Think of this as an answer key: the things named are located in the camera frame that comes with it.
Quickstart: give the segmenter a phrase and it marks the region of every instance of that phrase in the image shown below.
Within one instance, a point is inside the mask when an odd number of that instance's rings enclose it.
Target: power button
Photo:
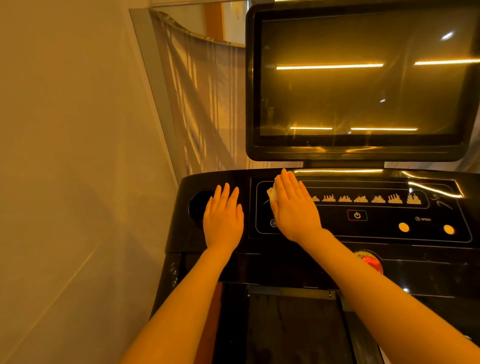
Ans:
[[[367,221],[367,211],[365,210],[347,210],[350,221]]]

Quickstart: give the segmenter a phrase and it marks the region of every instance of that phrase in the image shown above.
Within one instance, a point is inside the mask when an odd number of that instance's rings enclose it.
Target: black monitor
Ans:
[[[331,4],[249,10],[248,156],[460,159],[479,107],[479,3]]]

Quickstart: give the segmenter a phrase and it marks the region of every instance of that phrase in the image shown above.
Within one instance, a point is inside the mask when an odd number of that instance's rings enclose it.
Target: treadmill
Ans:
[[[477,1],[326,0],[254,5],[246,23],[248,156],[303,161],[293,172],[323,227],[477,345],[480,176],[384,163],[466,153],[479,19]],[[335,282],[276,227],[267,190],[279,173],[181,181],[152,315],[206,249],[204,209],[228,182],[245,228],[220,276],[211,362],[387,363]]]

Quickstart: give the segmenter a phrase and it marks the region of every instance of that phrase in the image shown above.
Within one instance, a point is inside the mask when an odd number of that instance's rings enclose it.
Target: forearm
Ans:
[[[165,300],[121,364],[191,364],[227,257],[208,249]]]
[[[337,283],[393,363],[480,363],[478,347],[357,259],[330,232],[318,231],[302,245]]]

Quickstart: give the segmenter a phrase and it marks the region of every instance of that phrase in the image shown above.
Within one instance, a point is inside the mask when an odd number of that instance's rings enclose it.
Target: monitor stand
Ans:
[[[306,169],[313,168],[375,168],[382,169],[383,161],[378,160],[304,160],[303,167]]]

